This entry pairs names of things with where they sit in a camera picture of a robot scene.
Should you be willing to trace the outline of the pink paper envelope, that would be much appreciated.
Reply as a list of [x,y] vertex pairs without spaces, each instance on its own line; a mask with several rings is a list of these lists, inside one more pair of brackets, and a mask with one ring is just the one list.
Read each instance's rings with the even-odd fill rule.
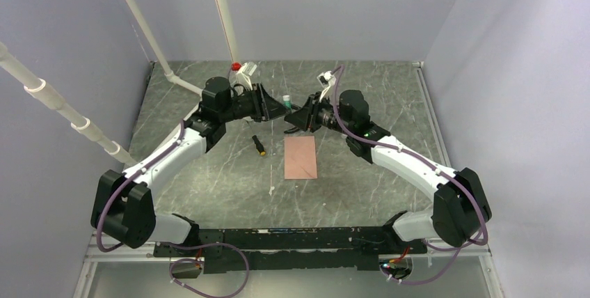
[[318,171],[315,138],[313,136],[286,136],[284,141],[285,179],[317,179]]

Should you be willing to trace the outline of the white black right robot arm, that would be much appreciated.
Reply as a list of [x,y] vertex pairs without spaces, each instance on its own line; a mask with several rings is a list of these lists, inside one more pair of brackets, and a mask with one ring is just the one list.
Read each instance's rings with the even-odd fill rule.
[[285,121],[301,131],[325,127],[346,135],[354,155],[405,179],[431,201],[431,208],[400,212],[385,224],[387,250],[399,253],[410,241],[432,238],[441,239],[450,249],[487,244],[486,223],[492,213],[477,173],[438,164],[405,146],[372,121],[360,91],[344,91],[336,102],[316,93],[287,114]]

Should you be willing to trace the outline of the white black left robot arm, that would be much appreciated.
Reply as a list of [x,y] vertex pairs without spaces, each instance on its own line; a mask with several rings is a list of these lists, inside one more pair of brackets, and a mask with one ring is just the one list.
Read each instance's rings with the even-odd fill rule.
[[172,139],[123,172],[109,170],[99,179],[91,213],[99,250],[114,250],[102,241],[107,235],[117,240],[118,246],[136,249],[146,242],[161,242],[172,244],[182,256],[193,255],[200,246],[199,225],[178,214],[157,214],[157,194],[187,164],[207,154],[222,139],[227,123],[243,118],[261,123],[288,113],[289,109],[261,84],[238,93],[225,77],[208,79],[197,110],[180,121]]

